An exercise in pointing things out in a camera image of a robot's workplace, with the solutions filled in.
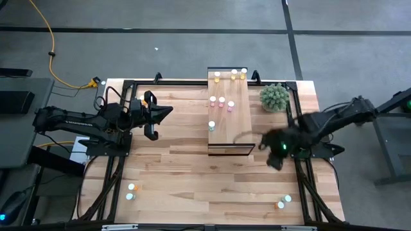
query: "pink cup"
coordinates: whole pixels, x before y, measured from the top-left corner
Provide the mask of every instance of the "pink cup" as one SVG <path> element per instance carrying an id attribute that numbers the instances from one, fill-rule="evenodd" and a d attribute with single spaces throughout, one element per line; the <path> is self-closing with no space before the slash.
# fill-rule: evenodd
<path id="1" fill-rule="evenodd" d="M 215 96 L 211 96 L 210 97 L 210 107 L 213 107 L 216 105 L 216 97 Z"/>
<path id="2" fill-rule="evenodd" d="M 220 97 L 220 98 L 218 98 L 218 101 L 219 101 L 218 106 L 219 106 L 219 107 L 224 107 L 225 98 L 224 98 L 224 97 Z"/>
<path id="3" fill-rule="evenodd" d="M 228 103 L 228 108 L 227 108 L 227 111 L 229 111 L 229 112 L 232 112 L 232 108 L 234 107 L 234 102 L 233 101 L 230 101 L 229 103 Z"/>

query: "wood grain surface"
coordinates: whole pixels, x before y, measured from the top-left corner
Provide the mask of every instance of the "wood grain surface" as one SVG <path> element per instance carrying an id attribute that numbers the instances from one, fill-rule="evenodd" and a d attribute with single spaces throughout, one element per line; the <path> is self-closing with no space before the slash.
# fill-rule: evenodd
<path id="1" fill-rule="evenodd" d="M 122 84 L 122 79 L 107 80 L 107 86 L 118 91 Z M 297 86 L 303 113 L 318 110 L 313 82 L 298 81 Z M 259 89 L 249 87 L 252 129 L 286 126 L 283 113 L 268 114 L 262 109 Z M 207 156 L 207 87 L 140 86 L 137 97 L 146 90 L 157 96 L 159 105 L 173 106 L 174 111 L 155 127 L 158 141 L 149 141 L 143 129 L 132 130 L 116 223 L 303 224 L 292 160 L 286 159 L 283 170 L 277 171 L 265 164 L 267 151 L 254 150 L 248 157 Z M 115 101 L 119 98 L 110 91 L 109 102 Z M 252 137 L 255 143 L 259 139 Z M 333 169 L 323 160 L 312 162 L 319 194 L 336 216 L 344 219 Z M 106 164 L 107 158 L 99 157 L 89 168 L 81 193 L 81 214 L 101 191 Z M 125 199 L 129 183 L 139 187 L 134 201 Z M 286 194 L 293 201 L 283 210 L 275 209 L 274 203 Z M 312 213 L 310 197 L 308 201 Z"/>
<path id="2" fill-rule="evenodd" d="M 216 97 L 215 107 L 208 107 L 209 121 L 216 123 L 215 130 L 209 132 L 209 144 L 232 144 L 235 136 L 241 132 L 251 131 L 251 115 L 249 91 L 246 80 L 241 80 L 238 74 L 235 80 L 231 80 L 230 71 L 220 71 L 220 81 L 214 81 L 214 71 L 208 72 L 208 98 Z M 218 106 L 218 99 L 225 98 L 224 107 Z M 228 112 L 228 102 L 233 101 L 234 107 L 232 112 Z M 238 139 L 236 143 L 250 144 L 252 142 L 251 135 L 245 135 Z M 227 151 L 219 153 L 227 154 L 232 151 L 227 148 Z"/>

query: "black clamp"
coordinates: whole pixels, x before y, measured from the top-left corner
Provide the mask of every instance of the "black clamp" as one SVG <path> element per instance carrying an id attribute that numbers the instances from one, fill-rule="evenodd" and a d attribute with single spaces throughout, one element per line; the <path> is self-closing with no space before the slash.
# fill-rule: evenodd
<path id="1" fill-rule="evenodd" d="M 261 84 L 261 78 L 259 77 L 257 70 L 254 70 L 254 72 L 252 73 L 251 80 L 256 80 L 257 84 Z"/>
<path id="2" fill-rule="evenodd" d="M 161 79 L 162 78 L 162 76 L 161 76 L 161 73 L 157 73 L 157 74 L 155 74 L 155 78 L 154 78 L 154 84 L 157 84 L 158 82 L 159 82 L 159 79 Z"/>
<path id="3" fill-rule="evenodd" d="M 101 79 L 97 76 L 94 77 L 92 80 L 95 81 L 97 84 L 99 84 L 99 82 L 101 82 Z"/>

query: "yellow cable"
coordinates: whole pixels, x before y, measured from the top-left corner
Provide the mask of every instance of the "yellow cable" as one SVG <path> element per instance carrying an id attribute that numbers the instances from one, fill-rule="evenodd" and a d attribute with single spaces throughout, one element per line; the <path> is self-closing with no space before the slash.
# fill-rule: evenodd
<path id="1" fill-rule="evenodd" d="M 41 13 L 41 11 L 37 8 L 37 6 L 34 4 L 34 2 L 32 0 L 29 0 L 30 3 L 34 6 L 34 9 L 36 9 L 36 11 L 39 13 L 39 15 L 43 18 L 43 21 L 46 23 L 47 27 L 49 28 L 50 34 L 51 34 L 51 41 L 52 41 L 52 46 L 51 46 L 51 52 L 54 53 L 54 48 L 55 48 L 55 41 L 54 41 L 54 34 L 50 28 L 49 22 L 47 21 L 47 19 L 43 16 L 43 14 Z M 92 87 L 93 83 L 89 83 L 87 86 L 83 86 L 83 87 L 77 87 L 77 86 L 73 86 L 71 84 L 66 83 L 65 81 L 61 80 L 59 77 L 57 77 L 57 75 L 53 72 L 53 56 L 50 55 L 50 61 L 49 61 L 49 71 L 51 73 L 51 75 L 54 76 L 54 78 L 56 78 L 56 80 L 58 80 L 60 83 L 63 83 L 64 85 L 74 88 L 74 89 L 86 89 L 89 87 Z"/>
<path id="2" fill-rule="evenodd" d="M 62 142 L 58 142 L 58 143 L 59 144 L 74 144 L 74 141 L 62 141 Z M 44 146 L 50 146 L 50 145 L 56 145 L 56 144 L 51 142 L 51 143 L 46 143 L 46 144 L 40 144 L 40 145 L 37 145 L 36 147 L 42 148 Z"/>

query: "small cup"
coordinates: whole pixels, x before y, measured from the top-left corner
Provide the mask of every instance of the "small cup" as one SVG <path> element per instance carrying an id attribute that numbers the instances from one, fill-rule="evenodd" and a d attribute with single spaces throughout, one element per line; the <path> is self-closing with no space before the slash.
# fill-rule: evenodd
<path id="1" fill-rule="evenodd" d="M 225 98 L 224 98 L 224 97 L 220 97 L 220 98 L 218 98 L 218 101 L 219 101 L 218 106 L 219 106 L 219 107 L 224 107 Z"/>
<path id="2" fill-rule="evenodd" d="M 281 198 L 282 202 L 291 202 L 291 196 L 290 195 L 285 195 Z"/>
<path id="3" fill-rule="evenodd" d="M 214 73 L 214 82 L 218 83 L 220 81 L 220 75 L 221 73 L 219 73 L 218 71 Z"/>
<path id="4" fill-rule="evenodd" d="M 127 200 L 134 200 L 135 198 L 136 198 L 136 196 L 132 193 L 127 193 L 127 195 L 126 195 Z"/>
<path id="5" fill-rule="evenodd" d="M 128 189 L 134 191 L 138 189 L 138 186 L 136 186 L 135 184 L 129 184 Z"/>
<path id="6" fill-rule="evenodd" d="M 208 130 L 210 132 L 214 131 L 216 129 L 216 123 L 214 121 L 208 122 Z"/>
<path id="7" fill-rule="evenodd" d="M 246 75 L 247 75 L 247 68 L 243 68 L 243 69 L 241 70 L 240 79 L 244 80 L 245 77 L 246 77 Z"/>
<path id="8" fill-rule="evenodd" d="M 232 108 L 233 108 L 233 106 L 234 106 L 234 102 L 233 101 L 230 101 L 229 103 L 228 103 L 228 109 L 227 109 L 227 111 L 229 111 L 229 112 L 232 112 Z"/>
<path id="9" fill-rule="evenodd" d="M 231 70 L 231 80 L 236 80 L 237 77 L 237 70 Z"/>
<path id="10" fill-rule="evenodd" d="M 284 208 L 284 203 L 279 201 L 277 203 L 274 204 L 274 208 L 276 209 L 283 209 Z"/>
<path id="11" fill-rule="evenodd" d="M 216 97 L 215 96 L 211 96 L 210 97 L 210 107 L 213 107 L 216 105 Z"/>

